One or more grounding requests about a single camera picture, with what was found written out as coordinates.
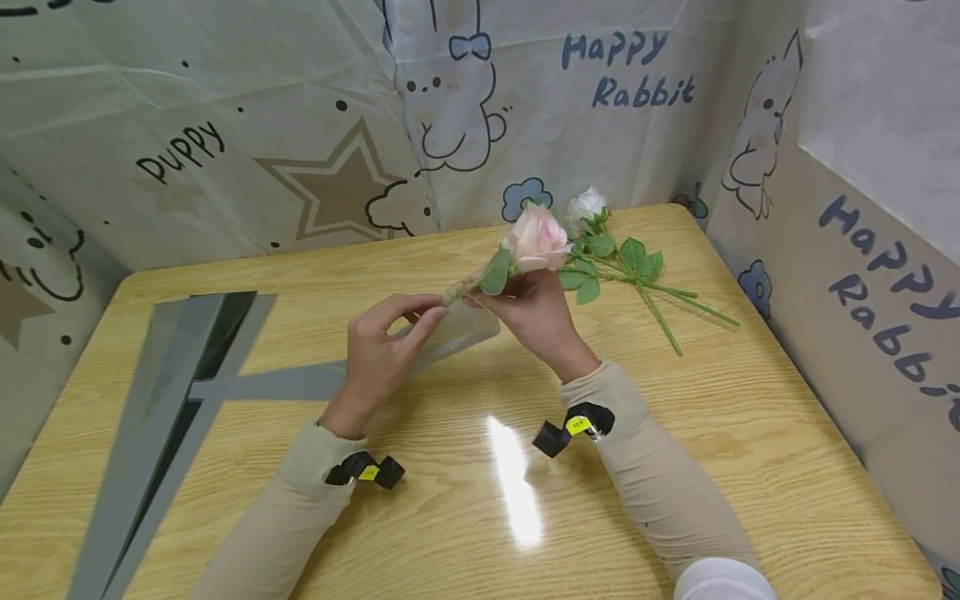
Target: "yellow label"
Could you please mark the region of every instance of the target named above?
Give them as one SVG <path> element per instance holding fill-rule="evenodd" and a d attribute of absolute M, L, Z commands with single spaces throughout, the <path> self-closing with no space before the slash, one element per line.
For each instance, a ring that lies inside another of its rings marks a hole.
<path fill-rule="evenodd" d="M 376 477 L 378 472 L 380 472 L 380 467 L 377 465 L 367 465 L 357 479 L 362 481 L 373 481 L 373 478 Z"/>
<path fill-rule="evenodd" d="M 590 424 L 589 419 L 586 417 L 574 417 L 573 419 L 566 422 L 566 430 L 570 432 L 571 436 L 575 436 L 581 431 L 587 431 L 593 425 Z"/>

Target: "pink rose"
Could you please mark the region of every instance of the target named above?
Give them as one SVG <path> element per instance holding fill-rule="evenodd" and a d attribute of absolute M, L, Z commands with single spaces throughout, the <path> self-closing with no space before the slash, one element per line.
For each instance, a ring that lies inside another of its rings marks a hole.
<path fill-rule="evenodd" d="M 529 203 L 514 228 L 503 238 L 503 247 L 514 255 L 514 264 L 519 271 L 528 273 L 539 269 L 560 269 L 572 246 L 566 243 L 566 231 L 550 211 L 539 204 Z"/>

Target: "hand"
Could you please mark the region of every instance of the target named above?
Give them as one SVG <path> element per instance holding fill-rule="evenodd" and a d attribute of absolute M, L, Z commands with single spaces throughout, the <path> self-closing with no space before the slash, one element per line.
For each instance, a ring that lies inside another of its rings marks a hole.
<path fill-rule="evenodd" d="M 345 440 L 358 440 L 373 413 L 399 388 L 417 352 L 446 315 L 441 297 L 395 294 L 354 317 L 347 328 L 347 377 L 318 424 Z M 400 338 L 387 333 L 405 317 L 414 324 Z"/>
<path fill-rule="evenodd" d="M 477 291 L 464 302 L 489 308 L 563 383 L 590 374 L 600 366 L 593 350 L 574 328 L 564 288 L 552 271 L 544 269 L 514 277 L 500 296 Z"/>

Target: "green leaf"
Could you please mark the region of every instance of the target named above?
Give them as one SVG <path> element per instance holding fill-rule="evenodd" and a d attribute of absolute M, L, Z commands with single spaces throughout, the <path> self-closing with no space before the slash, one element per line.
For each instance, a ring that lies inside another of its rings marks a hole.
<path fill-rule="evenodd" d="M 640 266 L 646 256 L 646 247 L 632 237 L 628 237 L 623 244 L 620 244 L 620 260 L 634 273 L 640 272 Z"/>
<path fill-rule="evenodd" d="M 496 251 L 480 278 L 480 289 L 484 294 L 498 296 L 507 287 L 511 258 L 510 251 L 502 246 Z"/>
<path fill-rule="evenodd" d="M 643 259 L 640 265 L 640 276 L 644 279 L 655 280 L 663 270 L 663 252 L 656 251 Z"/>
<path fill-rule="evenodd" d="M 613 241 L 613 238 L 605 234 L 591 235 L 587 238 L 587 245 L 590 246 L 591 252 L 601 258 L 610 256 L 613 249 L 616 248 L 616 242 Z"/>
<path fill-rule="evenodd" d="M 600 270 L 596 268 L 596 265 L 594 265 L 588 260 L 585 260 L 584 258 L 575 259 L 573 261 L 573 265 L 580 271 L 583 271 L 584 273 L 589 273 L 591 275 L 600 275 Z"/>
<path fill-rule="evenodd" d="M 564 287 L 565 290 L 575 290 L 581 285 L 584 281 L 587 280 L 587 276 L 580 273 L 579 271 L 571 271 L 569 269 L 560 269 L 560 284 Z"/>
<path fill-rule="evenodd" d="M 589 304 L 600 296 L 600 281 L 593 277 L 588 277 L 583 284 L 577 288 L 577 303 Z"/>

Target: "right hand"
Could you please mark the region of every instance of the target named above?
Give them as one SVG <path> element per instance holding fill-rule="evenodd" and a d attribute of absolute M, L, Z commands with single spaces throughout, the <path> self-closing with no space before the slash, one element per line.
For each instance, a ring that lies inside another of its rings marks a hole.
<path fill-rule="evenodd" d="M 593 350 L 573 326 L 564 288 L 552 271 L 543 269 L 514 277 L 499 296 L 487 296 L 477 290 L 464 302 L 490 309 L 563 383 L 590 374 L 600 366 Z"/>

